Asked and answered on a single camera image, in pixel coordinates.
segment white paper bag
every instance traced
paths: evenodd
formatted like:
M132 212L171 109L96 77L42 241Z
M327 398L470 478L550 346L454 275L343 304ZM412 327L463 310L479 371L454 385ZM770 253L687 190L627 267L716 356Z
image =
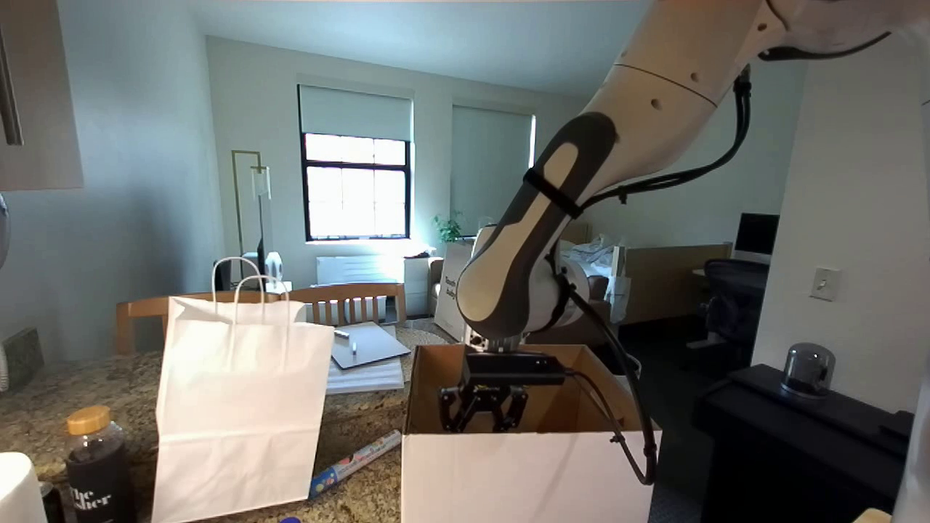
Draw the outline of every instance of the white paper bag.
M308 497L335 330L299 301L171 298L154 520Z

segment floor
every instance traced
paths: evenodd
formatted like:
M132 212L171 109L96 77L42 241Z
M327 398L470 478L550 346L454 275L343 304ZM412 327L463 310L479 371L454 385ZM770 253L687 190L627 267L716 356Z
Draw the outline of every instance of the floor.
M710 475L713 437L693 427L694 398L726 373L723 347L687 347L704 336L701 320L620 327L652 379L652 408L664 427L659 478L652 523L699 523Z

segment white box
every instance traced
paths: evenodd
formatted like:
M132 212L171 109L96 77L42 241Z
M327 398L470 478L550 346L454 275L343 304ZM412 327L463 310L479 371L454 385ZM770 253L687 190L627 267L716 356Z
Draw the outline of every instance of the white box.
M606 392L643 464L643 429L635 395L588 346L531 346L584 371ZM438 421L438 388L460 382L463 346L420 346L409 373L406 429L401 437L405 523L620 523L648 520L652 485L643 485L613 443L584 385L529 385L517 429L491 433L476 417L465 433Z

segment white robotic arm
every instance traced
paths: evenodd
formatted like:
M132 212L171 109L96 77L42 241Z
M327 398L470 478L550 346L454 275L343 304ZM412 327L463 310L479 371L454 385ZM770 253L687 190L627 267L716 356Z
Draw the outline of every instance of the white robotic arm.
M460 275L465 323L486 339L543 327L559 301L543 256L565 224L671 161L761 51L837 55L927 15L930 0L655 0Z

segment granite countertop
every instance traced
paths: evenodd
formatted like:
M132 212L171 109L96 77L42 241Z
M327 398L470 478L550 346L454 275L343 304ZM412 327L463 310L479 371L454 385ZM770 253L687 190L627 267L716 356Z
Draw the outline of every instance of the granite countertop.
M441 342L430 333L401 333L406 346ZM113 421L129 433L129 448L141 471L142 490L152 497L157 429L154 400L159 379L159 350L142 350L133 359L103 359L66 371L45 371L26 388L0 395L0 450L32 455L45 482L64 482L66 436L64 417L88 404L107 404ZM329 395L322 411L322 443L318 461L331 464L347 453L401 429L405 392ZM225 520L401 520L401 450L389 450L347 482L308 503L235 513Z

